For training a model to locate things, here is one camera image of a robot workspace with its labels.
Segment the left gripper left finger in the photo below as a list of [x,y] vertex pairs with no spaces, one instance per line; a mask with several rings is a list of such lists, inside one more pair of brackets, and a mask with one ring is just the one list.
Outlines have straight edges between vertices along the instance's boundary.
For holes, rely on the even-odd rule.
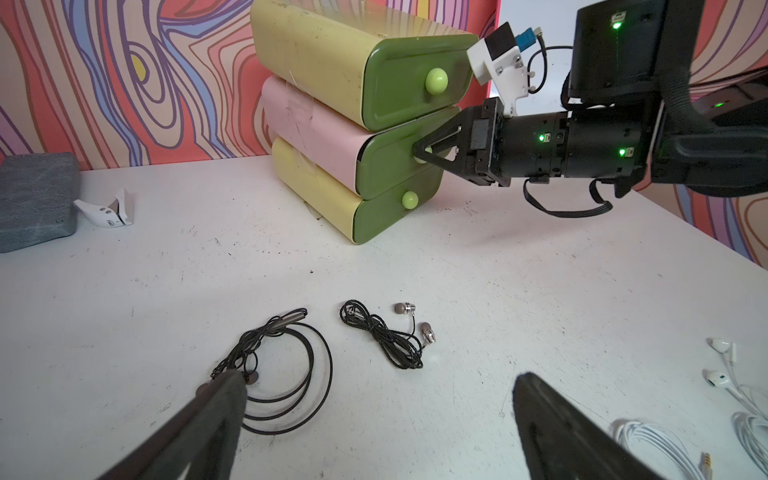
[[229,370],[103,479],[228,479],[246,408],[243,376]]

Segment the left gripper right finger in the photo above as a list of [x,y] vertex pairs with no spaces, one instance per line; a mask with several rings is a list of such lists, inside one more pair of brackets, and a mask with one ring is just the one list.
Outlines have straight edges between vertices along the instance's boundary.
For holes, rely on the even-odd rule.
[[515,420],[532,479],[657,479],[532,372],[516,378]]

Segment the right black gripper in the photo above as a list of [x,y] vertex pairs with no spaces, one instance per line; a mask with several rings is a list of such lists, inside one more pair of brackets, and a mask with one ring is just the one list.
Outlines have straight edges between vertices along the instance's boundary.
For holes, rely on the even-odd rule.
[[[508,187],[514,178],[546,183],[565,173],[566,112],[503,116],[498,99],[463,110],[413,144],[413,156],[480,186]],[[453,160],[448,154],[458,149]]]

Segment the green yellow drawer cabinet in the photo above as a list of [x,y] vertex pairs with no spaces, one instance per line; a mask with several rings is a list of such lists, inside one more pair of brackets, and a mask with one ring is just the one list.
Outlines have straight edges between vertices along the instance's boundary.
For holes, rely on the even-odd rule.
[[412,147],[458,112],[474,34],[375,1],[256,1],[250,20],[287,186],[356,244],[435,195]]

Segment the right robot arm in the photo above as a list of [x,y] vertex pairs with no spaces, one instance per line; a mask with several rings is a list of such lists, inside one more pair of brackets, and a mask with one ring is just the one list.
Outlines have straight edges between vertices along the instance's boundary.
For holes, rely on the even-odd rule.
[[643,179],[714,197],[767,189],[767,92],[746,81],[745,97],[696,107],[690,66],[703,13],[699,1],[602,1],[576,16],[562,110],[520,116],[516,95],[469,107],[425,135],[414,156],[473,184],[513,179],[546,184],[584,178],[594,207]]

